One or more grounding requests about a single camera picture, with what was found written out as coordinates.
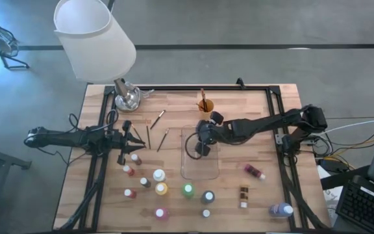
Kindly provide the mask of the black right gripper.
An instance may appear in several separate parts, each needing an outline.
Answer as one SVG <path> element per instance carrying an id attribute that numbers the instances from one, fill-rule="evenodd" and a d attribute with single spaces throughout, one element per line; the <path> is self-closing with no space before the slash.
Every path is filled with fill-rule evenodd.
<path id="1" fill-rule="evenodd" d="M 198 143 L 195 145 L 195 151 L 202 157 L 207 156 L 210 152 L 208 145 L 215 144 L 218 140 L 217 134 L 223 134 L 222 126 L 224 117 L 213 111 L 209 120 L 200 120 L 196 126 Z"/>

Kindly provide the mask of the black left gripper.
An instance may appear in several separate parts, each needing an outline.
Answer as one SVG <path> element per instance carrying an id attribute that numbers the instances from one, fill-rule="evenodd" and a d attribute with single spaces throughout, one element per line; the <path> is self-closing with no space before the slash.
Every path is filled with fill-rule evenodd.
<path id="1" fill-rule="evenodd" d="M 136 150 L 141 150 L 145 148 L 144 145 L 139 145 L 139 146 L 128 145 L 128 141 L 133 142 L 133 143 L 143 143 L 142 140 L 132 135 L 132 133 L 130 132 L 130 129 L 131 129 L 131 122 L 129 120 L 125 120 L 122 125 L 123 133 L 120 133 L 118 130 L 115 130 L 115 129 L 111 129 L 109 131 L 110 147 L 112 149 L 121 150 L 118 156 L 118 160 L 117 160 L 118 164 L 126 163 L 126 159 L 125 159 L 126 152 L 132 153 Z"/>

